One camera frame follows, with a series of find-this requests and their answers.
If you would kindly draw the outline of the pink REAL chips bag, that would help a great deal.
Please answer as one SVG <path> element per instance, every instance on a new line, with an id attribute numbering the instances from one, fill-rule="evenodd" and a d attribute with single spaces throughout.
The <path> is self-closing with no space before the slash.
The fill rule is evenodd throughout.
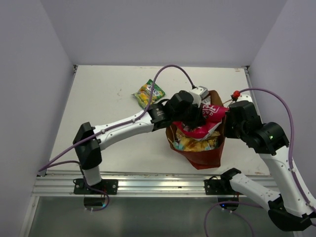
<path id="1" fill-rule="evenodd" d="M 208 138 L 222 123 L 229 109 L 217 105 L 202 105 L 201 118 L 195 122 L 176 121 L 173 124 L 187 137 L 197 141 Z"/>

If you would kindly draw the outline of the red brown paper bag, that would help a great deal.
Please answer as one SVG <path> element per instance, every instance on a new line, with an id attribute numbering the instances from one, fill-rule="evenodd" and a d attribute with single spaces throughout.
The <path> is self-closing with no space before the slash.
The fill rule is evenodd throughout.
<path id="1" fill-rule="evenodd" d="M 211 105 L 223 106 L 224 103 L 222 102 L 219 94 L 215 90 L 209 91 L 208 95 L 211 95 Z M 225 136 L 224 136 L 224 125 L 225 125 L 225 117 L 222 123 L 217 127 L 215 131 L 220 132 L 219 144 L 218 148 L 209 151 L 202 151 L 202 152 L 185 152 L 176 150 L 173 147 L 173 142 L 175 141 L 176 131 L 179 130 L 174 124 L 166 129 L 166 137 L 170 144 L 170 147 L 173 151 L 181 154 L 184 156 L 191 165 L 197 169 L 208 169 L 208 168 L 217 168 L 221 165 L 221 156 L 223 152 L 223 147 L 225 143 Z"/>

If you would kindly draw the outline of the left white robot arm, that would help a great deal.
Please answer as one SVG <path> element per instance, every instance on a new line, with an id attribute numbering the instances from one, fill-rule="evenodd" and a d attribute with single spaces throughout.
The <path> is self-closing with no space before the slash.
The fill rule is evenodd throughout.
<path id="1" fill-rule="evenodd" d="M 164 99 L 128 118 L 117 122 L 92 126 L 83 123 L 73 140 L 80 168 L 85 178 L 85 188 L 92 194 L 102 190 L 103 182 L 99 165 L 102 150 L 124 139 L 142 133 L 170 127 L 174 122 L 182 122 L 193 128 L 205 124 L 202 116 L 202 101 L 208 96 L 205 87 L 190 91 L 181 90 L 170 99 Z"/>

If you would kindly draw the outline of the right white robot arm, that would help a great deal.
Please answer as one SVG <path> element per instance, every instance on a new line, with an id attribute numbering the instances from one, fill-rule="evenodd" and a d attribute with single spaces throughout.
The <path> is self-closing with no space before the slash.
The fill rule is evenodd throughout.
<path id="1" fill-rule="evenodd" d="M 236 168 L 221 174 L 222 192 L 233 191 L 246 195 L 268 212 L 272 222 L 282 231 L 298 232 L 312 225 L 316 214 L 312 210 L 315 198 L 305 184 L 304 200 L 295 180 L 302 180 L 293 159 L 288 157 L 289 141 L 280 125 L 262 123 L 255 106 L 249 101 L 232 104 L 226 112 L 224 134 L 227 138 L 240 139 L 259 154 L 272 174 L 279 191 L 265 188 L 247 178 Z"/>

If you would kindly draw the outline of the tan kettle chips bag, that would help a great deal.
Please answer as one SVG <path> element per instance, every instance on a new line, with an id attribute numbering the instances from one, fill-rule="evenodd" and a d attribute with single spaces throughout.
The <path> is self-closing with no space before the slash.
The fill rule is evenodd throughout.
<path id="1" fill-rule="evenodd" d="M 202 152 L 209 151 L 218 148 L 220 138 L 220 132 L 214 131 L 205 140 L 195 140 L 191 137 L 185 136 L 180 130 L 176 131 L 175 141 L 173 142 L 173 147 L 176 150 L 185 152 Z"/>

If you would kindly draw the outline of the green Fox's candy bag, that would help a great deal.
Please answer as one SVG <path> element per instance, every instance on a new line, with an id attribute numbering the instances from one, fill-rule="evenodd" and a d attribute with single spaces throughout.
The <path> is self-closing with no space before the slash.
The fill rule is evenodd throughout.
<path id="1" fill-rule="evenodd" d="M 149 103 L 152 88 L 153 93 L 150 101 L 152 104 L 165 96 L 165 92 L 157 84 L 153 84 L 153 80 L 149 79 L 137 92 L 132 94 L 142 109 L 145 109 Z"/>

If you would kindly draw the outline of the brown white chips bag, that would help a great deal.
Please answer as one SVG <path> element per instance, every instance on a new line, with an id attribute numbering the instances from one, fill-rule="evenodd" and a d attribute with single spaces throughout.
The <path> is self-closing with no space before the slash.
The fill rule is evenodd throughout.
<path id="1" fill-rule="evenodd" d="M 204 99 L 202 99 L 201 103 L 204 105 L 211 105 L 211 95 L 208 95 Z"/>

